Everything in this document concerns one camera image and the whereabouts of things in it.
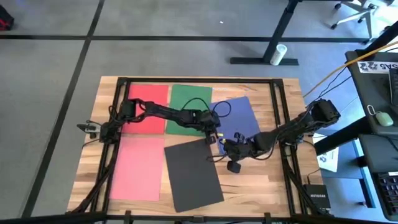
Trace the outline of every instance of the yellow cable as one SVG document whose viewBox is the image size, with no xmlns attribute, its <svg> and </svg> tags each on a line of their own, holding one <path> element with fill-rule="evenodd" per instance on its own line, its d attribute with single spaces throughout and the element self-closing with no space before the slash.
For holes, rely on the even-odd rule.
<svg viewBox="0 0 398 224">
<path fill-rule="evenodd" d="M 313 91 L 314 89 L 318 88 L 318 86 L 320 86 L 324 81 L 326 81 L 329 77 L 331 77 L 331 76 L 332 76 L 334 73 L 336 73 L 338 70 L 340 70 L 340 69 L 342 69 L 342 68 L 344 68 L 344 67 L 347 67 L 348 65 L 351 65 L 351 64 L 353 64 L 353 63 L 355 63 L 355 62 L 357 62 L 357 61 L 359 61 L 359 60 L 362 60 L 363 58 L 366 58 L 366 57 L 368 57 L 368 56 L 370 56 L 370 55 L 372 55 L 372 54 L 375 54 L 375 53 L 377 53 L 378 51 L 380 51 L 380 50 L 382 50 L 382 49 L 386 49 L 386 48 L 388 48 L 388 47 L 391 47 L 391 46 L 393 46 L 393 45 L 395 45 L 395 44 L 398 44 L 398 41 L 395 41 L 395 42 L 393 42 L 393 43 L 391 43 L 391 44 L 387 44 L 387 45 L 385 45 L 385 46 L 383 46 L 383 47 L 380 47 L 380 48 L 378 48 L 378 49 L 376 49 L 376 50 L 372 50 L 371 52 L 369 52 L 369 53 L 367 53 L 367 54 L 364 54 L 364 55 L 362 55 L 362 56 L 360 56 L 360 57 L 358 57 L 358 58 L 356 58 L 356 59 L 354 59 L 354 60 L 351 60 L 351 61 L 345 63 L 344 65 L 342 65 L 342 66 L 336 68 L 336 69 L 335 69 L 334 71 L 332 71 L 329 75 L 327 75 L 325 78 L 323 78 L 323 80 L 321 80 L 318 84 L 316 84 L 316 85 L 315 85 L 308 93 L 306 93 L 303 97 L 306 97 L 306 96 L 308 96 L 308 94 L 312 93 L 312 91 Z"/>
</svg>

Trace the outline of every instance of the sticker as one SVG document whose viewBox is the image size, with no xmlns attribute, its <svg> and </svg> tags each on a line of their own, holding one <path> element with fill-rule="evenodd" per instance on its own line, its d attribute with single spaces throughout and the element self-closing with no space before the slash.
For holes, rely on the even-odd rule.
<svg viewBox="0 0 398 224">
<path fill-rule="evenodd" d="M 357 62 L 361 73 L 385 73 L 391 68 L 398 68 L 398 62 Z"/>
<path fill-rule="evenodd" d="M 389 175 L 389 176 L 391 176 L 391 175 L 398 175 L 398 171 L 395 171 L 395 172 L 388 172 L 388 175 Z"/>
</svg>

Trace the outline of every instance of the keyboard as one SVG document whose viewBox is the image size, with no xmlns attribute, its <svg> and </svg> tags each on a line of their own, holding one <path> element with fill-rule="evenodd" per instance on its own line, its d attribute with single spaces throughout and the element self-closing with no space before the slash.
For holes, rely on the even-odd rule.
<svg viewBox="0 0 398 224">
<path fill-rule="evenodd" d="M 398 106 L 398 69 L 390 69 L 388 77 L 390 83 L 391 104 Z"/>
<path fill-rule="evenodd" d="M 398 215 L 398 172 L 378 173 L 376 180 L 382 207 L 389 216 Z"/>
</svg>

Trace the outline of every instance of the wooden tabletop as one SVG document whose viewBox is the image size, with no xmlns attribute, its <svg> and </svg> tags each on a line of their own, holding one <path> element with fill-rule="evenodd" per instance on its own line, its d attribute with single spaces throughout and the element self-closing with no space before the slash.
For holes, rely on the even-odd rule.
<svg viewBox="0 0 398 224">
<path fill-rule="evenodd" d="M 99 123 L 108 121 L 108 106 L 112 104 L 116 80 L 118 77 L 102 77 L 95 99 L 91 120 Z M 298 79 L 283 79 L 290 118 L 295 118 L 305 111 L 302 93 Z M 161 83 L 170 85 L 168 103 L 170 103 L 171 87 L 174 83 Z M 184 85 L 208 86 L 213 88 L 212 102 L 247 96 L 250 100 L 257 122 L 261 131 L 275 128 L 274 111 L 272 109 L 271 94 L 268 84 L 264 83 L 178 83 Z M 281 122 L 283 123 L 283 110 L 279 90 L 277 100 Z M 196 140 L 195 136 L 178 136 L 165 134 L 165 147 L 183 142 Z M 95 184 L 98 164 L 102 153 L 103 144 L 95 142 L 87 145 L 81 152 L 81 158 L 76 172 L 75 182 L 68 204 L 72 210 L 86 197 Z M 214 155 L 218 154 L 217 144 L 211 146 Z M 246 158 L 240 161 L 242 165 L 240 174 L 234 174 L 226 169 L 229 159 L 224 159 L 215 164 L 224 195 L 224 202 L 208 205 L 187 212 L 177 213 L 174 210 L 172 191 L 166 160 L 162 171 L 162 186 L 158 202 L 110 200 L 108 214 L 124 215 L 126 210 L 131 210 L 133 215 L 173 215 L 173 216 L 213 216 L 213 217 L 263 217 L 265 212 L 270 212 L 272 217 L 289 217 L 289 208 L 286 196 L 284 176 L 279 152 L 275 146 L 272 157 L 266 161 L 257 161 Z M 307 174 L 317 170 L 318 162 L 314 148 L 303 143 L 297 151 L 303 183 L 307 182 Z M 310 176 L 311 183 L 322 184 L 320 171 Z M 300 212 L 298 194 L 292 184 L 296 212 Z M 98 210 L 103 198 L 100 195 Z"/>
</svg>

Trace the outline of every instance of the red paper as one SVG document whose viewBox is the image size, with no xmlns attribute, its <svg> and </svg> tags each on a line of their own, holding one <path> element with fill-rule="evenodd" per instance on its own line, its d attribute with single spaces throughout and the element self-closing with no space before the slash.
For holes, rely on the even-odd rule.
<svg viewBox="0 0 398 224">
<path fill-rule="evenodd" d="M 158 201 L 162 181 L 164 139 L 120 139 L 110 199 Z"/>
<path fill-rule="evenodd" d="M 131 85 L 129 99 L 140 98 L 144 101 L 153 101 L 159 105 L 167 105 L 167 95 L 169 86 L 167 85 Z M 142 113 L 137 106 L 136 114 Z M 147 117 L 140 123 L 125 124 L 122 133 L 129 134 L 163 134 L 165 130 L 165 119 Z"/>
</svg>

